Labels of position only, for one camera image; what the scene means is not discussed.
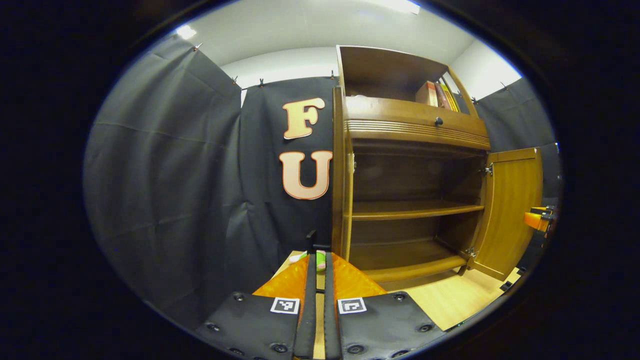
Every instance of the wooden cabinet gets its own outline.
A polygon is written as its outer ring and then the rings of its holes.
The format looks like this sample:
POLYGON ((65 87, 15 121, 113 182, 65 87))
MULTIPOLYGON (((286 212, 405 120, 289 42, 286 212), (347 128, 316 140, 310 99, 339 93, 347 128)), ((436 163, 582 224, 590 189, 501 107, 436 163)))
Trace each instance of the wooden cabinet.
POLYGON ((484 122, 446 65, 337 50, 332 251, 378 282, 468 266, 504 280, 531 238, 524 213, 541 202, 538 150, 488 152, 484 122), (468 113, 414 101, 445 73, 468 113))

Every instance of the black curtain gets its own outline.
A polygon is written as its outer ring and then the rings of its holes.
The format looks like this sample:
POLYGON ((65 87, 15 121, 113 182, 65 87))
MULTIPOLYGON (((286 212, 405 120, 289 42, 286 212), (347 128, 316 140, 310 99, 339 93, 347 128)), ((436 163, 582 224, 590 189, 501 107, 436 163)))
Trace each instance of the black curtain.
MULTIPOLYGON (((559 146, 540 98, 525 78, 479 100, 476 110, 484 120, 493 152, 540 147, 542 205, 558 205, 561 187, 559 146)), ((547 239, 534 233, 518 268, 529 267, 542 255, 547 239)))
POLYGON ((333 151, 332 88, 337 85, 337 78, 303 78, 247 89, 240 116, 241 183, 248 206, 255 210, 253 220, 263 244, 260 256, 274 271, 292 250, 310 248, 305 237, 312 230, 317 231, 316 243, 331 242, 331 182, 318 199, 295 199, 283 188, 278 157, 287 151, 302 152, 300 182, 304 186, 316 183, 316 163, 310 156, 314 151, 333 151), (315 124, 306 122, 312 133, 285 139, 287 111, 283 105, 318 97, 324 108, 316 110, 315 124))
POLYGON ((269 277, 237 181, 240 91, 188 42, 163 40, 113 87, 86 148, 99 246, 143 300, 190 329, 269 277))

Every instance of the white ceiling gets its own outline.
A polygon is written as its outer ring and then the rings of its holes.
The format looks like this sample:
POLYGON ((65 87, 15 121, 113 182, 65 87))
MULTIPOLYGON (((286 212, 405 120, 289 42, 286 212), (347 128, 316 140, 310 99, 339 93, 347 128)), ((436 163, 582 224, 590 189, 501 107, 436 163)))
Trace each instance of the white ceiling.
POLYGON ((418 15, 363 0, 238 0, 189 25, 189 39, 218 66, 287 49, 363 45, 451 64, 475 39, 420 9, 418 15))

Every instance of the cabinet door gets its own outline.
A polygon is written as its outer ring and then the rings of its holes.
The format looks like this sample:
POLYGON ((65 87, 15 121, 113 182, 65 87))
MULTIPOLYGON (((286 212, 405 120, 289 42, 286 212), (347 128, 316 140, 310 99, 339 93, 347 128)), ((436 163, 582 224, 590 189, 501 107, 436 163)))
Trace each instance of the cabinet door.
POLYGON ((487 157, 486 198, 476 256, 470 266, 504 281, 524 254, 534 229, 524 213, 542 202, 538 148, 495 152, 487 157))
POLYGON ((354 155, 343 112, 342 89, 333 88, 333 186, 331 251, 349 260, 354 155))

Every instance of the cabinet drawer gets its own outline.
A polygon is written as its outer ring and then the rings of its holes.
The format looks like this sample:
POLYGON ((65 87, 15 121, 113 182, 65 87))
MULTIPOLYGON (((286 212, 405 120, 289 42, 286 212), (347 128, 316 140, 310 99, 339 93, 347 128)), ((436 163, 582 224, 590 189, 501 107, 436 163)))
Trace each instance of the cabinet drawer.
POLYGON ((347 127, 352 139, 444 143, 490 150, 479 118, 417 102, 378 97, 346 97, 347 127), (442 120, 436 125, 436 119, 442 120))

